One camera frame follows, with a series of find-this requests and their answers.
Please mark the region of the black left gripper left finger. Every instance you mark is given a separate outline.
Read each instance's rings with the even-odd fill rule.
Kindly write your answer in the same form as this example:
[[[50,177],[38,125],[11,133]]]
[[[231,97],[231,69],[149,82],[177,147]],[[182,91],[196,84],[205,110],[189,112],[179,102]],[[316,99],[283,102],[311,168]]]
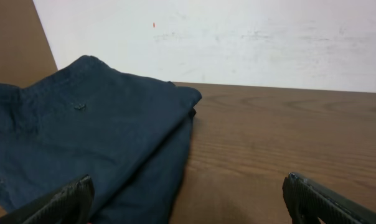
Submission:
[[[0,224],[87,224],[94,195],[84,175],[0,217]]]

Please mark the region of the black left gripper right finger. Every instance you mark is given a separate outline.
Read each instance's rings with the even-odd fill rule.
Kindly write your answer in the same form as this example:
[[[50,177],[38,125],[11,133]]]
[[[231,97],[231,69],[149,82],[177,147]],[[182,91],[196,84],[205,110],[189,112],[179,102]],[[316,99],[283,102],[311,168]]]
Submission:
[[[293,224],[376,224],[376,213],[329,188],[290,172],[283,199]]]

